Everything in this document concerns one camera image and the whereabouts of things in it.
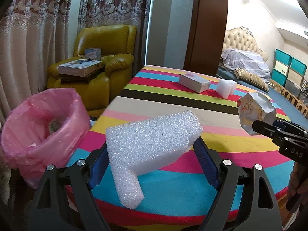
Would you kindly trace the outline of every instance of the pink trash bag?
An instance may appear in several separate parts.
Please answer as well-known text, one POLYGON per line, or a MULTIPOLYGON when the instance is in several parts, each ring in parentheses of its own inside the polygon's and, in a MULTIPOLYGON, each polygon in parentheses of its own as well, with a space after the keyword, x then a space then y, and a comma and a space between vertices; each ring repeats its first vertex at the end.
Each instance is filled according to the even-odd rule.
POLYGON ((49 164, 65 167, 90 120, 74 88, 52 88, 30 96, 7 118, 1 137, 6 164, 36 189, 49 164), (50 134, 50 122, 60 128, 50 134))

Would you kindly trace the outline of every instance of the foam packing material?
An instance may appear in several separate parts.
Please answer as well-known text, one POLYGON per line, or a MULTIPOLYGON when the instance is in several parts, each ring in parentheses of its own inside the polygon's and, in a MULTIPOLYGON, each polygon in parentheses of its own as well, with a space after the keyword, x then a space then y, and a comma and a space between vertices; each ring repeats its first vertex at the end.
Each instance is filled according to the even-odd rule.
POLYGON ((107 151, 121 204, 135 209, 144 199, 137 176, 174 163, 202 132, 190 110, 108 128, 107 151))
POLYGON ((216 87, 216 92, 222 98, 227 99, 236 90, 236 85, 237 83, 235 81, 220 79, 216 87))

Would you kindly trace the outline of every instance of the tufted headboard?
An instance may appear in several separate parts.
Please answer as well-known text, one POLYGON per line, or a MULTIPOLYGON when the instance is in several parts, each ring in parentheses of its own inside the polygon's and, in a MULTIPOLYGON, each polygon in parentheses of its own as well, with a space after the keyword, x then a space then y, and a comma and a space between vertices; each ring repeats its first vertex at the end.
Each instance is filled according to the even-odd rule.
POLYGON ((258 47, 252 33, 245 27, 226 30, 222 50, 224 49, 252 51, 261 55, 264 62, 268 59, 268 54, 258 47))

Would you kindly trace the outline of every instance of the lace curtain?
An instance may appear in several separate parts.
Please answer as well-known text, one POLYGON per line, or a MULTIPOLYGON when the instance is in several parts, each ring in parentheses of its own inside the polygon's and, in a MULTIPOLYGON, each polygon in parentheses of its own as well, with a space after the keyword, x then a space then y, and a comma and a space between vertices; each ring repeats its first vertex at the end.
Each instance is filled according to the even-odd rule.
POLYGON ((78 31, 103 25, 135 25, 135 74, 144 66, 149 5, 150 0, 81 0, 78 31))
POLYGON ((0 21, 0 120, 44 90, 47 67, 68 58, 71 0, 13 0, 0 21))

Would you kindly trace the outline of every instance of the colorful striped fabric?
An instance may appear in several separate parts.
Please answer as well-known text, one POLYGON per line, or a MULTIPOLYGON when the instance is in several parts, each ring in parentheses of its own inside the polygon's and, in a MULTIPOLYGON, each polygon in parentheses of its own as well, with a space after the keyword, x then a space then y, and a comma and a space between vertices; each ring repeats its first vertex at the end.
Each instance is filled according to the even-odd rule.
MULTIPOLYGON (((235 93, 225 100, 215 92, 217 78, 198 74, 210 80, 211 86, 208 91, 197 94, 178 83, 182 73, 189 72, 144 67, 104 111, 68 165, 100 148, 105 142, 105 130, 110 126, 192 110, 203 125, 201 136, 209 148, 239 166, 261 164, 277 200, 282 199, 293 161, 280 155, 271 139, 248 135, 239 122, 237 99, 255 91, 238 85, 235 93)), ((272 101, 272 104, 277 108, 278 119, 289 119, 275 102, 272 101)), ((216 195, 215 189, 207 183, 193 150, 183 154, 175 163, 138 178, 145 198, 135 210, 127 209, 118 199, 108 167, 102 182, 92 191, 106 221, 134 230, 179 231, 201 224, 216 195)), ((230 221, 237 214, 241 193, 242 186, 238 186, 230 221)))

